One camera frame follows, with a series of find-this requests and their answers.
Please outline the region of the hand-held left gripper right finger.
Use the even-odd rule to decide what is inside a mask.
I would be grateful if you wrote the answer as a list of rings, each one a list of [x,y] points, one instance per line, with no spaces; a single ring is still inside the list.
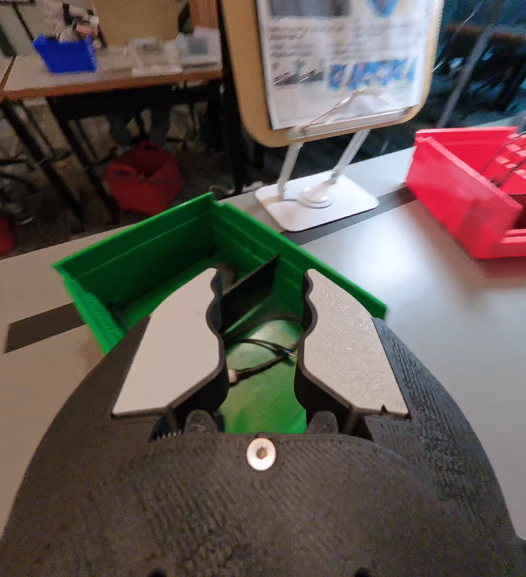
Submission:
[[[407,418],[409,409],[368,309],[316,269],[304,273],[302,300],[294,391],[307,414]]]

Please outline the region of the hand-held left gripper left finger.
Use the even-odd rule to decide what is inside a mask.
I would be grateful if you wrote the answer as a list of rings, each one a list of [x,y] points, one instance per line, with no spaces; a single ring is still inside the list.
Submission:
[[[112,410],[114,417],[175,409],[226,370],[223,284],[207,268],[151,313]]]

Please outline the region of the green plastic bin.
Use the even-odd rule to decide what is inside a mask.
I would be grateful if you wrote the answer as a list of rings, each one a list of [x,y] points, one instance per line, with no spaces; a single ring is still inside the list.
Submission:
[[[115,401],[151,313],[207,268],[223,291],[279,255],[272,294],[224,334],[226,370],[175,409],[114,417]],[[294,378],[302,340],[302,282],[316,269],[358,299],[382,341],[386,307],[293,242],[210,194],[147,219],[70,256],[54,268],[106,355],[61,410],[95,432],[119,431],[141,443],[189,432],[333,432],[372,440],[371,417],[308,415]]]

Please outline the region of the small red plastic bin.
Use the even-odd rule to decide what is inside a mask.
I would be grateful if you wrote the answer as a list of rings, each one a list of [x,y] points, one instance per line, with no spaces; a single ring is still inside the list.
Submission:
[[[513,230],[526,193],[526,133],[516,126],[423,129],[407,188],[474,259],[526,257]]]

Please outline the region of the black divider of green bin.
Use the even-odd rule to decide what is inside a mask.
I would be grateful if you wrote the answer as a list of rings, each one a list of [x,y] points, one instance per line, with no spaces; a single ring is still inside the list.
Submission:
[[[274,256],[223,291],[221,333],[262,304],[273,292],[279,255]]]

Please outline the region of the background wooden table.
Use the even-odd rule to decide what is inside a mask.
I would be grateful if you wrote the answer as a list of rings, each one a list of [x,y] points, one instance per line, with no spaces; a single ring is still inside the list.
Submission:
[[[166,75],[133,76],[122,64],[117,69],[99,67],[93,73],[52,75],[40,57],[16,56],[0,61],[5,72],[0,75],[0,111],[14,129],[31,162],[46,177],[51,188],[73,215],[79,230],[84,228],[84,208],[70,191],[54,166],[54,157],[44,152],[32,136],[27,124],[17,113],[21,102],[44,98],[57,120],[57,125],[77,157],[83,171],[108,214],[107,222],[116,223],[119,211],[115,200],[106,191],[76,134],[71,121],[114,114],[138,113],[159,105],[205,102],[217,97],[223,82],[217,65],[187,68]]]

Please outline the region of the printed instruction sheet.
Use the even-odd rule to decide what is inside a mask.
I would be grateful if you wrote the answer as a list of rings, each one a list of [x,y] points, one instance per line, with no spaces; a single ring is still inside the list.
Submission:
[[[273,129],[422,103],[439,1],[257,1]]]

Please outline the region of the blue plastic bin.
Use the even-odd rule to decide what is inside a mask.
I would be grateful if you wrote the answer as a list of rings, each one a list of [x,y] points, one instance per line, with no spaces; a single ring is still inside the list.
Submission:
[[[41,34],[34,39],[32,46],[52,75],[97,71],[98,58],[91,38],[59,41]]]

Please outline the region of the cardboard box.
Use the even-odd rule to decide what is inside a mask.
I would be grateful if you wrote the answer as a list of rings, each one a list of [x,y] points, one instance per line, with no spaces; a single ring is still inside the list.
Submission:
[[[110,46],[131,40],[173,40],[179,31],[177,1],[93,1],[103,36]]]

